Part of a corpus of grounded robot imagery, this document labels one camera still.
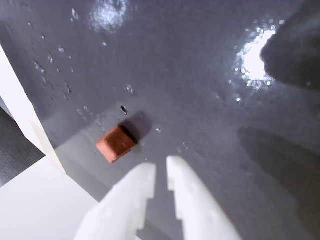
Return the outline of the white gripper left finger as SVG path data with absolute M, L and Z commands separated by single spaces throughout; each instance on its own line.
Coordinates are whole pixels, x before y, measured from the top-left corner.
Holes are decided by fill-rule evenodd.
M 155 195 L 156 165 L 141 163 L 130 170 L 87 212 L 76 240 L 136 240 L 145 226 L 148 200 Z

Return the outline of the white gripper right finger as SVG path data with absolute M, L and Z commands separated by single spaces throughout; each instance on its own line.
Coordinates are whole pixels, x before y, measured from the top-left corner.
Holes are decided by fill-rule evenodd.
M 240 240 L 223 209 L 180 156 L 166 158 L 167 188 L 174 194 L 176 219 L 185 240 Z

